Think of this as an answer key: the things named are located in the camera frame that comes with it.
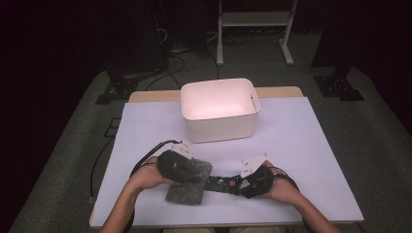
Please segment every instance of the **gray fabric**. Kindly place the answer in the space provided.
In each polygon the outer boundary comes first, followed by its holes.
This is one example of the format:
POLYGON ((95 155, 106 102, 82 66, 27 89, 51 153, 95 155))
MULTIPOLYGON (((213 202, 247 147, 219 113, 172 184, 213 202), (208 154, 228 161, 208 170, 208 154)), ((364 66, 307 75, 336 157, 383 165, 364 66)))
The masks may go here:
POLYGON ((194 159, 194 166, 198 169, 202 181, 199 183, 171 184, 166 195, 166 201, 185 205, 200 205, 202 203, 205 181, 212 172, 212 164, 194 159))

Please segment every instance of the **person's left hand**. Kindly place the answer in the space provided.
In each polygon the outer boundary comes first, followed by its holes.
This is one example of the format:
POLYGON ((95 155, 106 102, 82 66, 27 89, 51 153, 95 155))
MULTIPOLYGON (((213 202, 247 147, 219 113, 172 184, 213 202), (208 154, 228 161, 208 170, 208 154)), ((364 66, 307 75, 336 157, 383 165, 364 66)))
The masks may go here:
POLYGON ((136 191, 154 188, 162 183, 178 184, 161 176, 157 169, 157 156, 149 158, 127 181, 136 191))

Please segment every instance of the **cable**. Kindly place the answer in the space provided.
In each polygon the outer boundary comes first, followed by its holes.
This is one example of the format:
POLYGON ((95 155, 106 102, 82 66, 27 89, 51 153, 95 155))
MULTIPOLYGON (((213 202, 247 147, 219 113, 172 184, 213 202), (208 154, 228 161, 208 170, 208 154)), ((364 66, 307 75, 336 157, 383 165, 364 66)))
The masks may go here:
MULTIPOLYGON (((156 151, 160 150, 164 145, 169 144, 169 143, 173 143, 173 144, 181 144, 182 142, 178 142, 176 140, 168 140, 168 141, 164 141, 162 143, 159 143, 157 146, 155 146, 153 149, 151 149, 145 156, 143 156, 139 162, 136 163, 136 165, 134 166, 134 168, 131 170, 130 173, 130 177, 133 176, 133 174, 142 166, 145 165, 154 165, 156 164, 156 162, 154 163, 148 163, 148 164, 144 164, 156 151)), ((134 213, 135 210, 133 209, 133 212, 130 216, 130 219, 128 221, 128 223, 126 224, 123 232, 129 232, 131 229, 131 225, 133 224, 133 220, 134 220, 134 213)))
POLYGON ((167 74, 170 75, 170 77, 172 78, 172 80, 175 82, 175 84, 178 86, 179 89, 182 89, 182 85, 178 82, 178 80, 176 79, 176 76, 174 74, 172 74, 169 70, 169 67, 166 68, 167 74))
POLYGON ((182 64, 182 67, 179 68, 179 70, 177 70, 177 71, 175 71, 175 72, 173 72, 173 73, 169 73, 169 74, 167 74, 167 75, 164 75, 164 76, 161 76, 161 77, 156 78, 155 80, 153 80, 151 83, 149 83, 149 84, 146 86, 145 91, 148 90, 149 87, 151 87, 151 86, 152 86, 154 83, 156 83, 157 81, 159 81, 159 80, 161 80, 161 79, 163 79, 163 78, 172 76, 172 75, 174 75, 174 74, 177 74, 177 73, 179 73, 180 71, 182 71, 182 70, 185 68, 185 60, 184 60, 184 59, 182 59, 182 58, 179 57, 179 56, 172 56, 172 57, 181 60, 182 63, 183 63, 183 64, 182 64))
POLYGON ((183 54, 183 53, 188 52, 190 50, 194 50, 194 47, 190 47, 190 48, 186 48, 186 49, 182 49, 182 50, 171 50, 170 53, 174 54, 174 55, 180 55, 180 54, 183 54))
POLYGON ((230 46, 230 47, 241 47, 241 46, 251 43, 255 39, 253 36, 250 36, 250 37, 251 39, 247 40, 245 37, 240 36, 240 35, 228 34, 228 35, 223 36, 222 44, 224 44, 225 46, 230 46))
POLYGON ((119 128, 118 126, 113 126, 113 123, 114 123, 115 120, 121 120, 121 118, 120 118, 120 117, 113 117, 113 118, 110 120, 109 126, 106 128, 106 131, 104 132, 104 137, 105 137, 105 138, 109 138, 109 141, 107 141, 107 143, 104 145, 103 149, 100 150, 100 152, 97 154, 97 157, 96 157, 96 159, 94 160, 93 167, 91 168, 90 180, 89 180, 89 188, 90 188, 90 199, 89 199, 89 202, 93 202, 93 201, 94 201, 94 198, 95 198, 95 196, 94 196, 94 191, 93 191, 93 177, 94 177, 94 170, 96 169, 97 162, 99 161, 100 156, 103 154, 103 151, 109 146, 109 144, 113 141, 113 139, 116 138, 116 133, 115 133, 115 134, 112 134, 112 135, 109 134, 109 131, 110 131, 111 129, 118 129, 118 128, 119 128))
POLYGON ((285 227, 285 230, 287 233, 293 233, 294 232, 294 225, 292 225, 292 231, 289 231, 289 229, 287 227, 285 227))
POLYGON ((206 40, 207 43, 209 43, 209 42, 215 40, 216 38, 218 38, 218 32, 207 32, 207 33, 209 33, 209 34, 212 34, 212 33, 215 34, 214 36, 212 36, 211 38, 209 38, 209 39, 206 40))
POLYGON ((207 52, 207 51, 206 51, 206 53, 212 58, 213 63, 215 64, 215 67, 216 67, 216 80, 218 80, 218 79, 219 79, 219 66, 218 66, 218 62, 216 61, 215 57, 214 57, 212 54, 210 54, 210 53, 207 52))
POLYGON ((93 175, 94 175, 94 169, 96 168, 96 165, 97 165, 97 161, 99 160, 100 156, 103 154, 103 151, 107 148, 107 146, 109 146, 109 144, 113 141, 114 138, 115 137, 110 137, 109 141, 107 141, 107 143, 105 144, 103 149, 99 152, 96 159, 94 160, 93 168, 91 169, 91 173, 90 173, 90 183, 89 183, 89 185, 90 185, 90 197, 91 198, 94 198, 93 175))
POLYGON ((142 164, 142 166, 140 166, 140 167, 143 167, 143 166, 157 166, 157 162, 145 163, 145 164, 142 164))
MULTIPOLYGON (((294 186, 294 188, 296 188, 296 190, 298 190, 298 191, 300 191, 299 190, 299 187, 297 186, 297 183, 290 177, 290 176, 288 176, 288 174, 284 171, 284 170, 282 170, 282 169, 280 169, 280 168, 278 168, 278 167, 268 167, 269 169, 270 168, 274 168, 274 169, 276 169, 276 170, 278 170, 278 171, 280 171, 282 174, 276 174, 276 175, 272 175, 272 179, 283 179, 283 180, 286 180, 286 181, 288 181, 292 186, 294 186)), ((303 221, 303 225, 305 226, 305 229, 306 229, 306 231, 308 232, 308 233, 314 233, 314 231, 312 230, 312 228, 309 226, 309 224, 306 222, 306 220, 305 220, 305 218, 303 218, 302 217, 302 221, 303 221)))
POLYGON ((357 227, 360 229, 361 232, 366 233, 363 226, 361 226, 361 224, 359 222, 355 222, 355 224, 357 225, 357 227))
POLYGON ((166 41, 166 39, 167 39, 167 32, 166 32, 166 30, 164 30, 164 29, 162 29, 162 28, 157 28, 156 31, 162 31, 162 32, 164 32, 164 39, 163 39, 163 41, 161 42, 161 43, 164 43, 164 42, 166 41))

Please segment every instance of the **finger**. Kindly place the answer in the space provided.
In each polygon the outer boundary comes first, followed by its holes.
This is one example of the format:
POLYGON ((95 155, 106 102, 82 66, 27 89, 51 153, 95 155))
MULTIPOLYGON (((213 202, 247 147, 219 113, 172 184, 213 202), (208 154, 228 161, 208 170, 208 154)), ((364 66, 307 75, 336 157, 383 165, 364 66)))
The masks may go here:
POLYGON ((163 183, 169 183, 169 184, 181 184, 181 183, 172 181, 172 180, 167 179, 167 178, 163 178, 162 182, 163 182, 163 183))
POLYGON ((267 160, 265 160, 263 162, 263 165, 266 166, 266 167, 274 167, 273 164, 271 162, 267 161, 267 160))

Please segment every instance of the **metal stand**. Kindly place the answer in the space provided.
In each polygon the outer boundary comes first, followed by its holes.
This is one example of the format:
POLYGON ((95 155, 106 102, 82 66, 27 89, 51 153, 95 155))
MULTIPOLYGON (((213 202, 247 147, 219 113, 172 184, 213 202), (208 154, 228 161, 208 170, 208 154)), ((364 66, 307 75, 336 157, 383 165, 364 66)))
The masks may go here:
POLYGON ((288 39, 291 34, 294 12, 297 0, 293 0, 289 12, 258 12, 258 13, 222 13, 222 0, 219 1, 219 25, 217 64, 223 65, 222 28, 228 26, 286 26, 285 36, 279 40, 282 52, 288 65, 293 65, 291 53, 288 49, 288 39))
POLYGON ((363 100, 361 93, 354 89, 347 79, 351 67, 351 65, 340 65, 330 76, 314 77, 324 97, 339 97, 341 101, 363 100))
POLYGON ((112 100, 128 100, 130 94, 137 90, 138 82, 128 80, 120 74, 107 72, 110 77, 110 82, 107 84, 104 93, 97 97, 95 104, 110 104, 112 100))

